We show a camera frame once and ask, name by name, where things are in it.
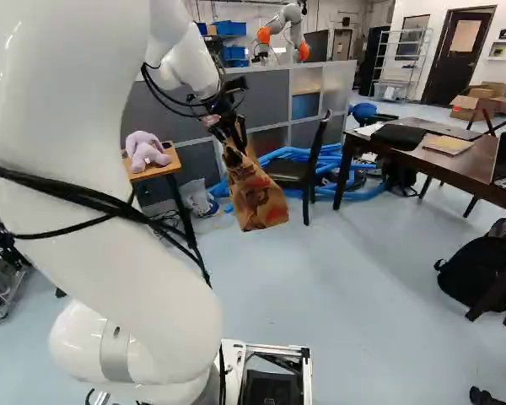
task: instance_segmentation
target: black backpack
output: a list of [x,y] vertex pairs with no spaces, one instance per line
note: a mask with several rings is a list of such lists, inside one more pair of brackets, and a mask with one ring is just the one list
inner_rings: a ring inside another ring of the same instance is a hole
[[417,191],[412,188],[416,184],[417,171],[386,160],[382,165],[382,176],[386,190],[400,197],[415,197]]
[[[495,284],[506,268],[506,235],[483,236],[467,243],[449,260],[438,260],[434,267],[440,289],[460,303],[473,307]],[[506,311],[506,292],[490,311]]]

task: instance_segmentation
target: door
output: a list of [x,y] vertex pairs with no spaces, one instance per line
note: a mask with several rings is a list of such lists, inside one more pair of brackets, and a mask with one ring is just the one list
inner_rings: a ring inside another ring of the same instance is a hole
[[369,91],[373,90],[371,82],[374,79],[378,79],[380,77],[380,69],[375,68],[382,66],[382,62],[384,61],[384,54],[386,53],[387,47],[387,45],[382,45],[380,42],[386,43],[388,41],[388,34],[382,34],[382,32],[389,30],[389,25],[373,27],[369,29],[368,43],[365,49],[365,58],[363,62],[360,63],[360,68],[358,70],[358,76],[360,77],[360,90],[358,91],[359,95],[373,95],[369,94]]
[[348,53],[351,49],[352,30],[334,30],[334,47],[332,61],[348,60]]
[[451,12],[444,42],[429,73],[423,102],[448,105],[471,81],[490,13]]

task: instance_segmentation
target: black bag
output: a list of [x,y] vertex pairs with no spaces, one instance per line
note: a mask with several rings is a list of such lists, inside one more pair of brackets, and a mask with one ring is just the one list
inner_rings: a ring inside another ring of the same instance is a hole
[[398,165],[396,162],[386,160],[382,164],[382,177],[386,190],[401,197],[415,197],[417,191],[412,188],[416,183],[417,171]]
[[373,132],[371,140],[386,143],[395,149],[414,150],[422,142],[426,132],[425,129],[407,125],[385,124]]
[[[461,247],[449,261],[440,259],[434,267],[440,271],[437,277],[440,289],[460,303],[473,307],[506,268],[506,235],[502,238],[483,236],[474,239]],[[506,311],[506,292],[489,310]]]

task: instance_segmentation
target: window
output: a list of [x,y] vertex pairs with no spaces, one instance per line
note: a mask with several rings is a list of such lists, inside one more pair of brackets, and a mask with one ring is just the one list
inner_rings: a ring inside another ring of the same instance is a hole
[[405,17],[403,20],[404,30],[414,30],[401,32],[399,42],[405,42],[397,46],[397,61],[417,61],[420,55],[420,41],[424,32],[421,31],[428,27],[429,14],[417,15],[414,17]]

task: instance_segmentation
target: notebook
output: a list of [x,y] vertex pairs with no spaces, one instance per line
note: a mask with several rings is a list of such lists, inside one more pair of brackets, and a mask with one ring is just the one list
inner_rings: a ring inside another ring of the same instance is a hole
[[436,136],[428,133],[422,148],[447,154],[448,156],[457,156],[468,150],[473,144],[463,139],[447,137],[445,135]]

